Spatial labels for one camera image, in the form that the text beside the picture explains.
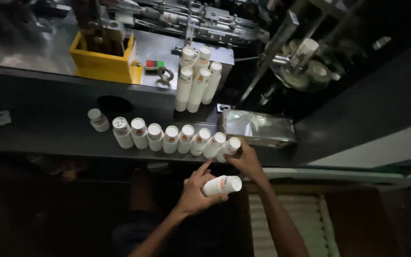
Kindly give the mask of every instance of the yellow metal frame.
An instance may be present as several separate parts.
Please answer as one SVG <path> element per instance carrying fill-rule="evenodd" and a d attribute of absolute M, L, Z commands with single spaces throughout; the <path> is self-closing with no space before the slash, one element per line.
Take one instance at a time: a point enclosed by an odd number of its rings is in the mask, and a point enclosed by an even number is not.
<path fill-rule="evenodd" d="M 129 60 L 131 52 L 135 51 L 133 46 L 134 35 L 131 35 L 122 57 L 86 51 L 86 42 L 78 32 L 69 49 L 77 66 L 74 75 L 89 79 L 140 84 L 143 67 L 136 65 L 139 63 L 137 60 L 132 60 L 131 63 Z"/>

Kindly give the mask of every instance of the hand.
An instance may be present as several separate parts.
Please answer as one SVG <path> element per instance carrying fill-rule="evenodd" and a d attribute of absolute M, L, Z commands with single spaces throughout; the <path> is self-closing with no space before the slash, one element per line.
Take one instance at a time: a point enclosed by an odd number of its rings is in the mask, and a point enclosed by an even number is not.
<path fill-rule="evenodd" d="M 250 147 L 244 139 L 240 139 L 242 155 L 240 159 L 233 158 L 231 155 L 224 155 L 228 163 L 236 167 L 243 175 L 250 178 L 252 181 L 259 183 L 267 180 L 263 168 L 259 163 L 255 149 Z"/>
<path fill-rule="evenodd" d="M 201 192 L 203 185 L 215 178 L 210 174 L 210 170 L 207 169 L 211 162 L 212 159 L 210 158 L 197 171 L 193 172 L 190 178 L 183 181 L 183 193 L 171 213 L 186 218 L 187 216 L 196 214 L 211 205 L 228 200 L 228 196 L 225 194 L 205 197 Z"/>

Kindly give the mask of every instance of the yellow box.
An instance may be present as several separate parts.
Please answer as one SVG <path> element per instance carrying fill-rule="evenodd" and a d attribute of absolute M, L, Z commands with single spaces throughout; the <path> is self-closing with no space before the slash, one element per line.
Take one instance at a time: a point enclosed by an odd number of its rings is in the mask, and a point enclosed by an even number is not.
<path fill-rule="evenodd" d="M 89 79 L 140 84 L 142 65 L 137 66 L 139 63 L 137 60 L 130 60 L 133 48 L 135 51 L 134 35 L 131 35 L 122 57 L 86 51 L 86 42 L 78 32 L 69 49 L 77 66 L 74 75 Z"/>

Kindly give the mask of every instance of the person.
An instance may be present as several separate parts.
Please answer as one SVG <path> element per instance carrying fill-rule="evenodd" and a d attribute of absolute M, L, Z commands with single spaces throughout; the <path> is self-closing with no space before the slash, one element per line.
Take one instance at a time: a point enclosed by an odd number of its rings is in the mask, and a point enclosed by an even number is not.
<path fill-rule="evenodd" d="M 243 153 L 239 159 L 229 155 L 226 155 L 225 158 L 228 163 L 250 178 L 258 187 L 277 255 L 308 256 L 304 241 L 272 190 L 255 150 L 244 140 L 242 140 L 241 148 Z M 141 197 L 130 198 L 133 222 L 117 228 L 113 233 L 114 245 L 120 249 L 120 255 L 149 257 L 160 254 L 163 243 L 185 218 L 196 215 L 214 204 L 228 200 L 226 194 L 207 198 L 201 193 L 202 186 L 215 178 L 207 169 L 211 162 L 212 159 L 209 159 L 194 171 L 190 178 L 184 180 L 184 189 L 177 205 L 161 223 L 152 216 L 153 213 L 156 213 L 156 205 L 152 201 L 147 201 Z M 148 186 L 147 178 L 144 178 L 141 172 L 136 172 L 134 176 L 139 181 L 132 184 L 131 195 L 136 195 L 136 192 L 138 195 L 150 195 L 151 189 Z"/>

